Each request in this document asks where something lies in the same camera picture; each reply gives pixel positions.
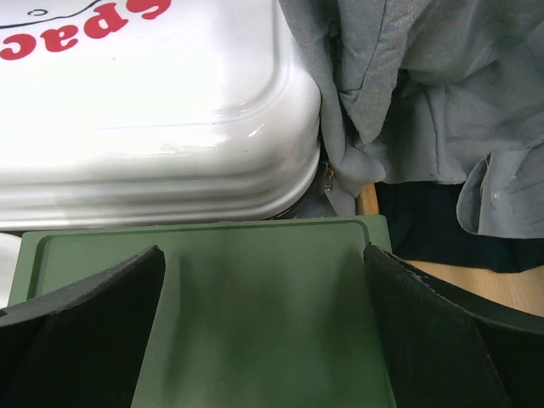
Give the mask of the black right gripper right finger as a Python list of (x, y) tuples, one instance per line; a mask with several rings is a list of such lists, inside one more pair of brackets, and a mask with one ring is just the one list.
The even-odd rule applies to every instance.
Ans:
[(364, 277), (399, 407), (541, 407), (543, 319), (369, 245)]

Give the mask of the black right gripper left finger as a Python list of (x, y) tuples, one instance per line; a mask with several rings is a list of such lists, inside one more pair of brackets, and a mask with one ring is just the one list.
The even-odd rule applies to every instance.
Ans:
[(151, 246), (1, 311), (3, 407), (129, 407), (162, 291)]

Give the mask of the white black space suitcase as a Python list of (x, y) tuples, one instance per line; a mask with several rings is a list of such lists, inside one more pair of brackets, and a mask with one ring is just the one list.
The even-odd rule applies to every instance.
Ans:
[(4, 1), (1, 227), (266, 219), (320, 162), (276, 1)]

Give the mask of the dark navy folded cloth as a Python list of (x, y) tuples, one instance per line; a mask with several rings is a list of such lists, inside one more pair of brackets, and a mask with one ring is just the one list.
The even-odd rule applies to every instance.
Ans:
[(542, 239), (472, 235), (456, 219), (459, 184), (376, 185), (393, 254), (405, 260), (519, 273), (543, 265)]

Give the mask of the green drawer box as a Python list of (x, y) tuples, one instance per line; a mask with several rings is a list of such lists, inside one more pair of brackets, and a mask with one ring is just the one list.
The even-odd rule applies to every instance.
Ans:
[(9, 301), (159, 247), (136, 407), (392, 407), (363, 276), (381, 216), (27, 233)]

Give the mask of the grey shirt on hanger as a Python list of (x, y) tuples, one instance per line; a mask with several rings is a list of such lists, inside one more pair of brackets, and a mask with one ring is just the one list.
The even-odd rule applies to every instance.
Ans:
[(284, 1), (332, 186), (458, 184), (469, 233), (543, 235), (540, 1)]

